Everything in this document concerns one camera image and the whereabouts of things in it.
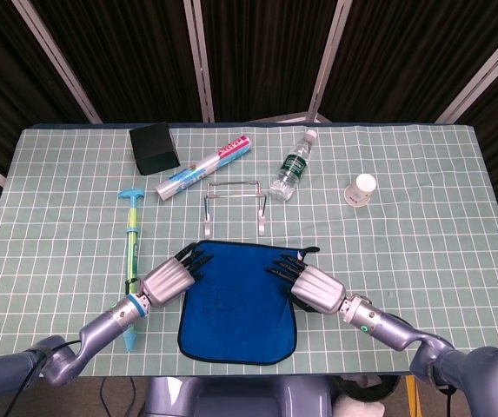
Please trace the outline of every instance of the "blue towel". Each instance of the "blue towel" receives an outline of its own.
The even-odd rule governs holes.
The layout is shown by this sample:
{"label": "blue towel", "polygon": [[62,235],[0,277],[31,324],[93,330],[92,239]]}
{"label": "blue towel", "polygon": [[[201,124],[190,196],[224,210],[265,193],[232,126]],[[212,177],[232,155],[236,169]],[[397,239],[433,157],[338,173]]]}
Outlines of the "blue towel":
{"label": "blue towel", "polygon": [[199,361],[271,365],[296,347],[290,285],[266,271],[280,254],[304,257],[318,248],[201,241],[196,249],[214,258],[200,272],[183,303],[177,341]]}

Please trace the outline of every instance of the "paper cup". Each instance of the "paper cup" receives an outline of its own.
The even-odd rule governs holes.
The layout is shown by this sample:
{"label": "paper cup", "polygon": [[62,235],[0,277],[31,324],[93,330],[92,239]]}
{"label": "paper cup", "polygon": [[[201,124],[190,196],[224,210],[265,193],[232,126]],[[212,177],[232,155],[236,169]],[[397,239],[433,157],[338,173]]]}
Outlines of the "paper cup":
{"label": "paper cup", "polygon": [[371,174],[360,174],[356,180],[345,189],[345,201],[353,207],[366,206],[370,196],[376,189],[376,179]]}

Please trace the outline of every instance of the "plastic bottle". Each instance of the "plastic bottle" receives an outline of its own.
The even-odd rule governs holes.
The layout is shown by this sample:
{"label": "plastic bottle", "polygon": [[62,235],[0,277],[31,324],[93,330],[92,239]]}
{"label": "plastic bottle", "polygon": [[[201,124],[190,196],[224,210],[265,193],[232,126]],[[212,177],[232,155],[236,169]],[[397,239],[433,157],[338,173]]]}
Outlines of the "plastic bottle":
{"label": "plastic bottle", "polygon": [[286,202],[297,188],[302,172],[310,158],[310,150],[318,134],[307,130],[303,139],[289,152],[281,168],[277,170],[275,180],[269,187],[269,194],[275,200]]}

